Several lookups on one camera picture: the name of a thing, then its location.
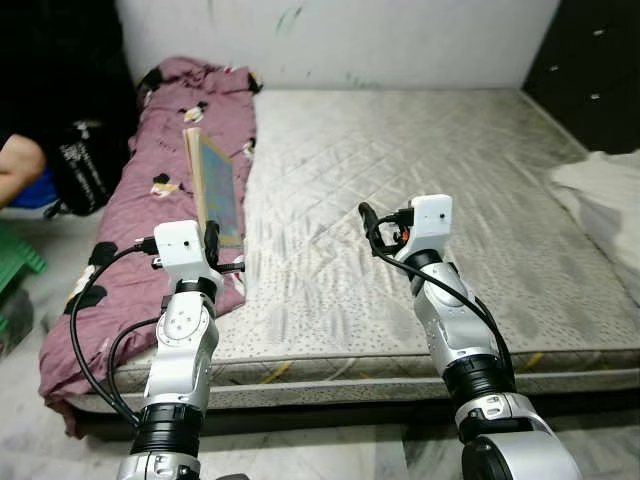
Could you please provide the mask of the green plastic stool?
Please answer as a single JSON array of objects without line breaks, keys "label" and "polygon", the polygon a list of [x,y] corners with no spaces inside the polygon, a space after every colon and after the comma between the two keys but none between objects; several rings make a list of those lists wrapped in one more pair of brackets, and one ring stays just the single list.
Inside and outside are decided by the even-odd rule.
[{"label": "green plastic stool", "polygon": [[0,227],[0,346],[22,342],[33,329],[35,306],[22,283],[46,269],[35,247]]}]

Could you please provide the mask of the person in black clothes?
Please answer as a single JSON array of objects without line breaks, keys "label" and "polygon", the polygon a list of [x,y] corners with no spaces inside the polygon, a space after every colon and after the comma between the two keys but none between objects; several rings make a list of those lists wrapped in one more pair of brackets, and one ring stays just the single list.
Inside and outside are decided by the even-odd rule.
[{"label": "person in black clothes", "polygon": [[49,166],[56,129],[138,128],[116,0],[0,0],[0,209]]}]

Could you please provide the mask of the blue plastic bag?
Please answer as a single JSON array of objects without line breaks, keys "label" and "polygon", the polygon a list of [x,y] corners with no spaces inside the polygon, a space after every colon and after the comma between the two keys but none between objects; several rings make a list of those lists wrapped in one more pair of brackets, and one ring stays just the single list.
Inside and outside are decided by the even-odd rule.
[{"label": "blue plastic bag", "polygon": [[0,219],[38,220],[54,218],[58,206],[58,192],[52,183],[52,173],[45,169],[32,186],[24,188],[9,206],[0,209]]}]

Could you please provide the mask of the cream pillow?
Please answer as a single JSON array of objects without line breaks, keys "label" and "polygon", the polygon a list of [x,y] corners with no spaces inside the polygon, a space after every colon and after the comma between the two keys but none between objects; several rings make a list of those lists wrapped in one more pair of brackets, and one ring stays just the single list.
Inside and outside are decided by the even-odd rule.
[{"label": "cream pillow", "polygon": [[554,166],[550,193],[625,279],[640,278],[639,152]]}]

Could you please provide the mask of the black bag with white lettering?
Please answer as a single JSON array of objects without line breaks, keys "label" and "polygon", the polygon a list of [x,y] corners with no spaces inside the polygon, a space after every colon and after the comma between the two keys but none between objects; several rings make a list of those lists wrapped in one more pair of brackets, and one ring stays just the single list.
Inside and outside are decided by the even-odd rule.
[{"label": "black bag with white lettering", "polygon": [[56,129],[49,142],[49,166],[58,200],[46,218],[87,216],[106,205],[131,159],[131,132],[119,123],[79,120]]}]

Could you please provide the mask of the dark tufted headboard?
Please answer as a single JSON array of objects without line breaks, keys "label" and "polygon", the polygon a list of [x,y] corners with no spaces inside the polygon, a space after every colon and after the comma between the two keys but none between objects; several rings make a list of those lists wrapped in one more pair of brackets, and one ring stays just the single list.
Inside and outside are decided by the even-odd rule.
[{"label": "dark tufted headboard", "polygon": [[637,147],[639,0],[559,0],[522,91],[590,151]]}]

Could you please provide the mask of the white quilted mattress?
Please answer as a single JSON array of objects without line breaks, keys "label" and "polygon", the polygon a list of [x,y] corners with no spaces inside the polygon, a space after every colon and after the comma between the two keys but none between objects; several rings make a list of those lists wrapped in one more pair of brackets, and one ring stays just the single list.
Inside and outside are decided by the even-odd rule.
[{"label": "white quilted mattress", "polygon": [[402,271],[357,206],[453,198],[448,256],[526,396],[640,383],[639,307],[550,169],[585,150],[515,91],[266,91],[248,178],[247,301],[218,319],[215,410],[443,399]]}]

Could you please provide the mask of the dark bed frame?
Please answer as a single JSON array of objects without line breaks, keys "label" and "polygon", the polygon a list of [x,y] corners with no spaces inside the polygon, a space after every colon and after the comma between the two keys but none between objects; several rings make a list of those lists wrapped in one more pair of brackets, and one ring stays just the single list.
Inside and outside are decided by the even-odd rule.
[{"label": "dark bed frame", "polygon": [[[534,392],[521,385],[520,393],[530,399],[535,410],[554,426],[576,415],[603,413],[604,424],[622,425],[634,417],[623,411],[640,407],[640,387],[580,392]],[[132,429],[122,417],[109,410],[95,412],[67,404],[49,407],[42,399],[38,406],[55,413],[65,433],[73,438],[90,435],[110,442],[128,442]],[[257,408],[211,407],[205,413],[202,438],[248,433],[278,433],[284,430],[348,428],[348,426],[410,424],[422,426],[454,425],[454,408],[447,396],[412,401],[357,401],[355,403],[303,404],[288,401],[283,406]]]}]

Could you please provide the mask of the colourful children's book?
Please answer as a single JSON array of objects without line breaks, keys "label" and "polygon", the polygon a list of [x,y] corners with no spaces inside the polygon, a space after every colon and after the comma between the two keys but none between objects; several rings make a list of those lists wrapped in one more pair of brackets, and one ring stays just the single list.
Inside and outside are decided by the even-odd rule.
[{"label": "colourful children's book", "polygon": [[234,161],[198,127],[184,129],[183,138],[202,233],[209,233],[207,225],[212,221],[218,227],[220,247],[242,248],[242,202],[236,192]]}]

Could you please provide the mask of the purple printed blanket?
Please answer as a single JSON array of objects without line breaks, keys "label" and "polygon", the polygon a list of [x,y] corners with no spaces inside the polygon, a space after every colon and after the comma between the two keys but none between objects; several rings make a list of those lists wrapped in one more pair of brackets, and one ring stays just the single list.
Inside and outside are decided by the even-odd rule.
[{"label": "purple printed blanket", "polygon": [[[147,99],[140,128],[131,138],[131,160],[105,206],[84,274],[96,273],[116,251],[151,236],[156,225],[197,218],[183,138],[188,128],[200,128],[232,161],[239,227],[247,227],[244,196],[257,138],[253,97],[260,90],[250,68],[220,67],[182,56],[161,61],[147,74]],[[159,315],[163,298],[172,293],[168,276],[150,262],[140,253],[114,262],[79,305],[79,344],[99,380],[105,378],[108,347],[116,335]]]}]

